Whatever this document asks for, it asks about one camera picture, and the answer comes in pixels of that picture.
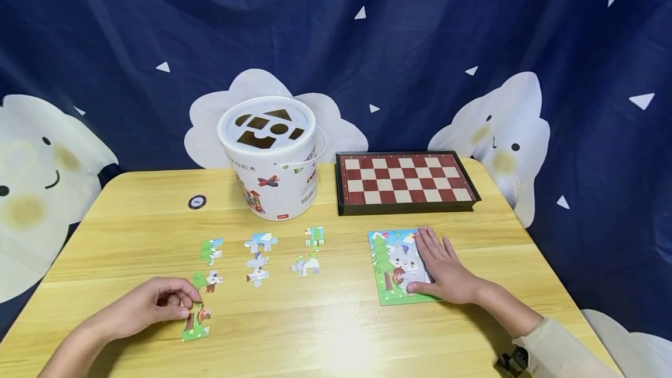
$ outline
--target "chessboard frame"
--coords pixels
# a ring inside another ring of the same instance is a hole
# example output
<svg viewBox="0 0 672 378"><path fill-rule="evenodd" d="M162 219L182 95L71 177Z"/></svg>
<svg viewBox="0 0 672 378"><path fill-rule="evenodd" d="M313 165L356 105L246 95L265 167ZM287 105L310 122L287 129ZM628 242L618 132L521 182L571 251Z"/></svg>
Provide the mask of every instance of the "chessboard frame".
<svg viewBox="0 0 672 378"><path fill-rule="evenodd" d="M464 175L467 184L476 197L473 201L437 201L437 202L406 202L406 203L388 203L375 205L346 205L344 197L344 187L341 179L343 178L341 169L341 156L394 156L394 155L447 155L455 158L461 173ZM338 197L339 216L355 215L394 215L394 214L429 214L438 212L470 212L474 210L474 204L481 201L476 187L469 174L464 169L460 157L455 151L421 151L421 152L336 152L336 195Z"/></svg>

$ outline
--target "puzzle board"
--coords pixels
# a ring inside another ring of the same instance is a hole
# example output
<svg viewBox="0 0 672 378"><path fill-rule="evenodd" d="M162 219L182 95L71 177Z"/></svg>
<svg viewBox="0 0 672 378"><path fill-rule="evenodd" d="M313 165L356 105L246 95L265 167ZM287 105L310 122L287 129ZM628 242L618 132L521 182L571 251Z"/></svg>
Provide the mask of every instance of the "puzzle board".
<svg viewBox="0 0 672 378"><path fill-rule="evenodd" d="M480 201L454 152L337 153L340 215L472 211Z"/></svg>
<svg viewBox="0 0 672 378"><path fill-rule="evenodd" d="M416 229L369 232L369 245L381 306L432 302L429 295L408 293L411 282L432 282L415 246Z"/></svg>

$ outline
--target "bucket handle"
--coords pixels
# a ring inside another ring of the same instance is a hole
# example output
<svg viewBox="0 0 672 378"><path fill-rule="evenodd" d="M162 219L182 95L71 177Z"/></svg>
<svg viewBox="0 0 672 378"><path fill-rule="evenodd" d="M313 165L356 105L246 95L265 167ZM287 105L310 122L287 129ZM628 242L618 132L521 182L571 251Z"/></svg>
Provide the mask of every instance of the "bucket handle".
<svg viewBox="0 0 672 378"><path fill-rule="evenodd" d="M314 164L315 161L317 161L324 153L324 151L327 150L327 136L324 134L324 131L320 128L320 126L315 125L315 130L317 131L317 135L322 139L322 152L319 153L319 155L315 156L312 159L309 159L307 161L302 161L302 162L291 162L289 164L275 164L275 165L280 165L282 167L304 167L308 166L310 164Z"/></svg>

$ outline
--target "fabric curtain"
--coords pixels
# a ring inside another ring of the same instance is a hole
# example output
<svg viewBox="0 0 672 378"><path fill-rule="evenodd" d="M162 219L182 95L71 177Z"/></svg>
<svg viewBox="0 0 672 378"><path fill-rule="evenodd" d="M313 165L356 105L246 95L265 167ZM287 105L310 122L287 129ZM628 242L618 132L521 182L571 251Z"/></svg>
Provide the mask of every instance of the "fabric curtain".
<svg viewBox="0 0 672 378"><path fill-rule="evenodd" d="M322 162L437 148L480 160L626 374L663 377L671 3L0 0L2 317L104 166L226 167L218 117L276 94L314 110ZM40 203L10 204L21 190Z"/></svg>

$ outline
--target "chess board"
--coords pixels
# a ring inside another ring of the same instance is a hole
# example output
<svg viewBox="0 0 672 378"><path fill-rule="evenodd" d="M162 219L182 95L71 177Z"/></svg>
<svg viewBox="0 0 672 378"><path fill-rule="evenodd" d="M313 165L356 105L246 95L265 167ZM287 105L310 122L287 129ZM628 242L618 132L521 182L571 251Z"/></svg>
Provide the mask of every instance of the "chess board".
<svg viewBox="0 0 672 378"><path fill-rule="evenodd" d="M336 153L340 215L472 211L481 200L452 151Z"/></svg>

